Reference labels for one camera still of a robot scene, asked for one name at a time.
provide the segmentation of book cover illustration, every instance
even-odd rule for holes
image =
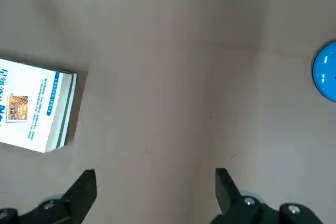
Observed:
[[[28,122],[28,96],[10,95],[6,122]]]

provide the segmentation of beige table surface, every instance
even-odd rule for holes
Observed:
[[[2,57],[79,73],[68,146],[0,145],[0,207],[95,168],[85,223],[208,223],[220,166],[333,223],[336,105],[310,66],[335,17],[336,0],[0,0]]]

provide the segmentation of blue object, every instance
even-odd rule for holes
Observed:
[[[336,102],[336,41],[323,47],[316,55],[312,75],[320,93]]]

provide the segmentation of metal screw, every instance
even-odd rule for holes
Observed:
[[[45,209],[45,210],[48,210],[49,208],[52,208],[53,206],[54,206],[54,203],[49,202],[49,203],[46,203],[46,204],[44,205],[44,209]]]
[[[289,205],[288,210],[294,215],[300,213],[300,208],[298,208],[297,206],[294,206],[294,205]]]
[[[2,211],[0,213],[0,220],[3,219],[3,218],[6,218],[8,216],[8,213],[6,211]]]
[[[256,202],[254,201],[254,199],[247,197],[244,199],[244,202],[249,205],[249,206],[253,206]]]

